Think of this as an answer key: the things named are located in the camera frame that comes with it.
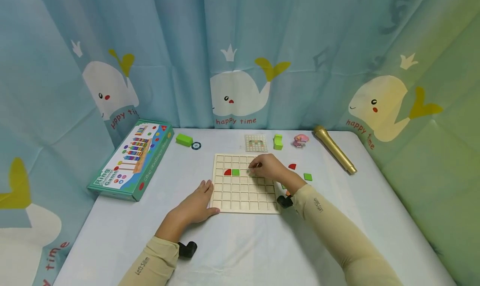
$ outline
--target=white table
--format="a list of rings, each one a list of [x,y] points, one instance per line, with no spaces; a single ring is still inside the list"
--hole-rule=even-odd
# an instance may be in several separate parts
[[[455,285],[379,169],[351,132],[330,132],[357,167],[349,176],[313,137],[303,149],[299,133],[240,129],[175,129],[202,143],[200,150],[170,144],[138,203],[99,197],[55,286],[116,286],[169,210],[202,179],[211,179],[215,153],[246,153],[245,134],[266,134],[268,149],[353,220],[389,261],[405,286]],[[283,135],[283,150],[273,137]],[[195,241],[168,285],[345,285],[340,267],[293,207],[276,214],[220,213],[191,227],[181,241]]]

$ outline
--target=curtain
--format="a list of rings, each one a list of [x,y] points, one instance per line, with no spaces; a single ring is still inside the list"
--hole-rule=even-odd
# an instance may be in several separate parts
[[[354,132],[457,284],[480,284],[480,0],[0,3],[6,285],[53,283],[139,118]]]

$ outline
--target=pink toy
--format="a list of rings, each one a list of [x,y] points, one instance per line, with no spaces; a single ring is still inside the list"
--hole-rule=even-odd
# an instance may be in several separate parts
[[[303,147],[310,138],[307,137],[305,134],[298,134],[293,138],[293,145],[295,147]]]

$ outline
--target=child's left hand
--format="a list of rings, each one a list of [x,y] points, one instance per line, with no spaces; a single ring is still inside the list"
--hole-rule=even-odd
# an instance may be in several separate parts
[[[211,180],[202,181],[198,188],[171,212],[184,220],[187,225],[200,223],[207,220],[208,217],[220,213],[218,208],[207,208],[213,194],[213,186]]]

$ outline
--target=wooden puzzle board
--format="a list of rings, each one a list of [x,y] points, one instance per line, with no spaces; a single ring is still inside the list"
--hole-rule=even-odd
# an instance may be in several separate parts
[[[267,152],[267,137],[265,134],[247,134],[245,135],[245,151],[247,152]]]
[[[279,214],[275,182],[250,176],[248,165],[256,156],[215,154],[210,207],[221,212]]]

